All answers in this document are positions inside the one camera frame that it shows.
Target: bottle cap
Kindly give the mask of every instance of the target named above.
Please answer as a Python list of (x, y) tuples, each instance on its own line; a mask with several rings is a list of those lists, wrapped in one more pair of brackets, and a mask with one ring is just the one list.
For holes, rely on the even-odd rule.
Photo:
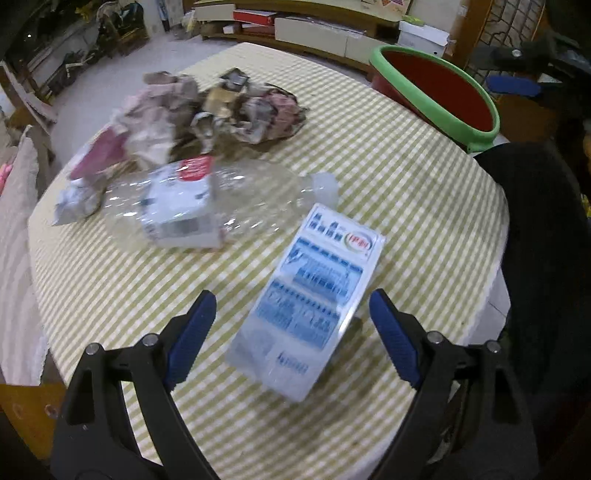
[(313, 173), (310, 177), (316, 201), (334, 210), (339, 204), (339, 183), (335, 176), (327, 171), (322, 171)]

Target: logo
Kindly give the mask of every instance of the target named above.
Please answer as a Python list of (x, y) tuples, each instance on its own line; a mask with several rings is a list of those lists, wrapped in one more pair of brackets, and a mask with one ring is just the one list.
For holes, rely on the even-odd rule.
[(211, 155), (201, 155), (196, 158), (183, 160), (178, 169), (178, 176), (182, 181), (201, 180), (212, 170), (213, 157)]
[(371, 238), (361, 232), (347, 233), (345, 245), (354, 252), (369, 252), (373, 246)]

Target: plastic basin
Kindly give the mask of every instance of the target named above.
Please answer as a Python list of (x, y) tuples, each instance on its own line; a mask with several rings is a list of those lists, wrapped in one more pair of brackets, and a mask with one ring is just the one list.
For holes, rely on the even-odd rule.
[(372, 87), (404, 105), (468, 152), (492, 147), (499, 112), (476, 80), (455, 65), (399, 46), (376, 48)]

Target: blue gripper pad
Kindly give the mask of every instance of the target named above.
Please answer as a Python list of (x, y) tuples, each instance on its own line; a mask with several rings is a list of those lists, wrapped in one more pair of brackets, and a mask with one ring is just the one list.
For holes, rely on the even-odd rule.
[(418, 388), (421, 384), (418, 352), (378, 291), (369, 297), (369, 314), (398, 375)]
[(486, 84), (493, 93), (510, 93), (533, 98), (538, 96), (542, 87), (535, 81), (523, 77), (507, 75), (489, 75)]
[(189, 321), (168, 353), (164, 385), (172, 390), (187, 379), (197, 354), (216, 318), (217, 302), (213, 293), (201, 300), (195, 311), (189, 310)]

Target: round table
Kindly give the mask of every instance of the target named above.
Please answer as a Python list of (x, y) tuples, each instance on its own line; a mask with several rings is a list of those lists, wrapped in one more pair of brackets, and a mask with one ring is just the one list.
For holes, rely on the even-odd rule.
[[(465, 341), (499, 268), (509, 224), (505, 196), (447, 137), (327, 67), (243, 43), (185, 73), (208, 87), (232, 67), (293, 92), (310, 108), (304, 128), (261, 148), (260, 158), (298, 174), (334, 173), (338, 211), (387, 239), (356, 319), (310, 395), (291, 403), (224, 363), (297, 225), (220, 251), (125, 252), (110, 239), (100, 214), (51, 225), (66, 185), (62, 173), (29, 226), (43, 326), (67, 381), (88, 343), (132, 345), (159, 332), (208, 289), (217, 297), (217, 318), (173, 397), (217, 474), (230, 480), (347, 478), (355, 464), (380, 455), (413, 397), (373, 327), (367, 295), (382, 287), (425, 330)], [(156, 459), (128, 385), (125, 397), (138, 444)]]

